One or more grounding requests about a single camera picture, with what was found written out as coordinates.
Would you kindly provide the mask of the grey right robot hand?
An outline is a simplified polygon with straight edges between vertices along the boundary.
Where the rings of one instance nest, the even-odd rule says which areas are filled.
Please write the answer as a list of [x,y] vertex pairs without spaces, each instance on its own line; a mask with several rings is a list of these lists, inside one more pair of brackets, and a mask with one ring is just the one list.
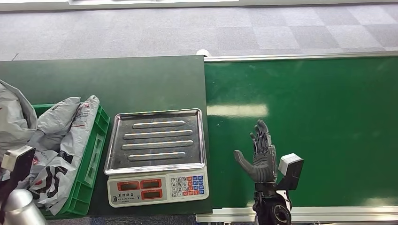
[[234,150],[235,161],[255,183],[275,182],[277,178],[276,148],[266,123],[257,120],[254,133],[250,133],[253,143],[253,160],[249,163],[239,150]]

